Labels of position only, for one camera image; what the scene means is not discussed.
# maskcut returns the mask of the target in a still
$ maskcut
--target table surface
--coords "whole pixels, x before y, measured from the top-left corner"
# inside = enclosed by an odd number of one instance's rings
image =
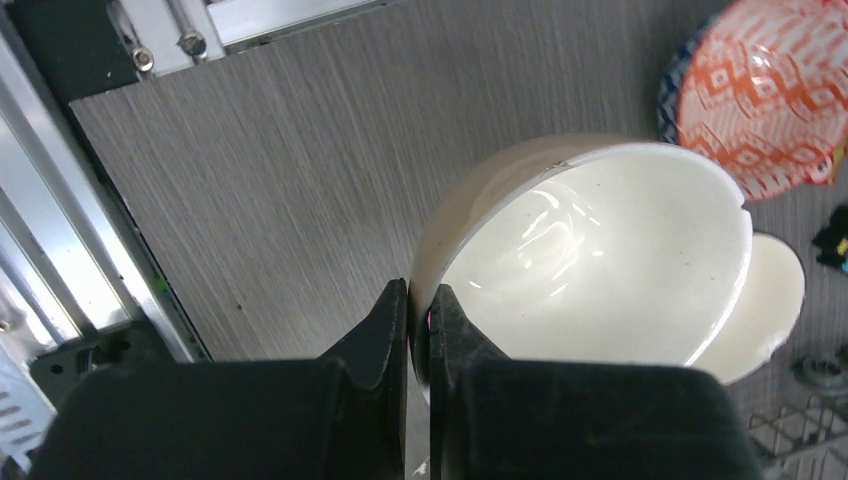
[[[727,3],[409,0],[72,107],[213,357],[310,357],[408,275],[428,215],[490,154],[656,138],[666,62]],[[842,173],[748,206],[808,285],[788,344],[730,388],[743,416],[799,395],[792,359],[845,340],[848,276],[810,246],[848,199]],[[415,388],[410,475],[428,442]]]

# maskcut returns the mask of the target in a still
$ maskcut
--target bolt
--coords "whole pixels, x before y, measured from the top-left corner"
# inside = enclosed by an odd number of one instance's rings
[[[133,64],[141,73],[153,70],[153,53],[146,47],[136,47],[132,53]]]
[[[203,35],[200,32],[187,32],[180,37],[180,41],[177,42],[177,45],[183,49],[183,51],[191,55],[192,57],[198,57],[203,55],[206,52],[206,39],[203,38]]]

